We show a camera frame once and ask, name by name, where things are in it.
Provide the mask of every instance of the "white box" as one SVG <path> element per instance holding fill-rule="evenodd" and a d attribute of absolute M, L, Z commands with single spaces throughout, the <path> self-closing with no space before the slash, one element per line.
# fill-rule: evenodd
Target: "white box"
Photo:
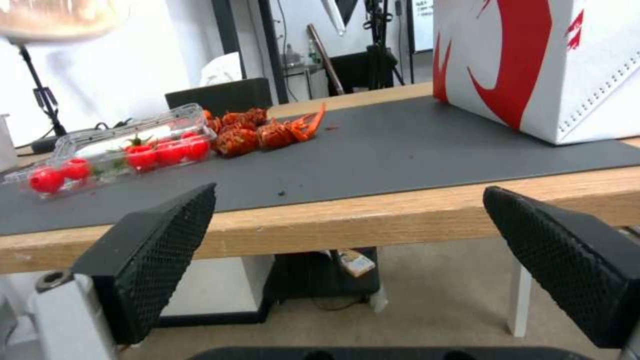
<path fill-rule="evenodd" d="M 436 0 L 434 96 L 555 144 L 640 135 L 640 1 Z"/>
<path fill-rule="evenodd" d="M 5 118 L 7 116 L 9 115 L 0 114 L 0 171 L 5 171 L 18 165 L 18 156 L 15 153 L 11 135 L 9 135 L 9 129 L 6 126 Z"/>

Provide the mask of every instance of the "beige carpet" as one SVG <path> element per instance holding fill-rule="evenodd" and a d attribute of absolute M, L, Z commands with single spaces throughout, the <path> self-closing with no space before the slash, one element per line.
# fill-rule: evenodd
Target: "beige carpet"
<path fill-rule="evenodd" d="M 525 338 L 506 330 L 511 254 L 503 240 L 465 240 L 380 249 L 390 304 L 340 312 L 310 300 L 275 306 L 267 322 L 157 329 L 124 358 L 184 359 L 227 346 L 546 346 L 593 359 L 617 351 L 594 347 L 537 284 Z"/>

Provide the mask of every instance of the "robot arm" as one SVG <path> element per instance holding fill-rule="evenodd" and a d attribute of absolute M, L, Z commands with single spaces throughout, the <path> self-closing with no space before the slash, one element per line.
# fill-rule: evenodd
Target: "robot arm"
<path fill-rule="evenodd" d="M 26 316 L 0 294 L 0 359 L 117 359 L 116 344 L 139 343 L 202 242 L 214 188 L 123 217 L 70 270 L 38 281 Z"/>

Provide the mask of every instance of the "clear plastic container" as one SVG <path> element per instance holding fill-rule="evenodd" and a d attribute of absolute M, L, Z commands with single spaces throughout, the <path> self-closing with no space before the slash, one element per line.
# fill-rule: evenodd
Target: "clear plastic container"
<path fill-rule="evenodd" d="M 189 104 L 109 130 L 66 135 L 51 158 L 7 174 L 6 183 L 50 197 L 93 188 L 119 177 L 205 161 L 216 133 L 202 108 Z"/>

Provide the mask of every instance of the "tripod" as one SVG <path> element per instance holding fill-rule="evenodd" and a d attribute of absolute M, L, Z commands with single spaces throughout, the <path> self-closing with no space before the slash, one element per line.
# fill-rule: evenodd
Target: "tripod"
<path fill-rule="evenodd" d="M 387 49 L 387 23 L 393 18 L 388 13 L 388 0 L 383 0 L 383 7 L 380 7 L 381 0 L 365 0 L 365 8 L 369 14 L 363 27 L 371 30 L 371 38 L 373 45 L 367 46 L 367 54 L 369 55 L 369 63 L 371 64 L 371 73 L 369 74 L 369 90 L 386 88 L 393 86 L 387 81 L 389 69 L 396 75 L 398 82 L 404 85 L 404 79 L 398 72 L 396 65 L 398 60 Z"/>
<path fill-rule="evenodd" d="M 36 154 L 51 152 L 55 148 L 58 138 L 67 134 L 65 127 L 62 126 L 62 124 L 60 124 L 60 120 L 58 120 L 58 102 L 55 96 L 53 96 L 51 89 L 49 89 L 49 87 L 42 86 L 40 77 L 31 62 L 31 55 L 29 55 L 29 51 L 27 51 L 25 45 L 16 44 L 16 46 L 20 50 L 22 59 L 24 59 L 27 67 L 29 67 L 31 77 L 36 84 L 36 87 L 33 89 L 33 95 L 36 98 L 36 102 L 42 111 L 51 119 L 51 124 L 53 126 L 52 130 L 56 134 L 55 136 L 45 137 L 34 141 L 31 144 L 31 149 Z"/>

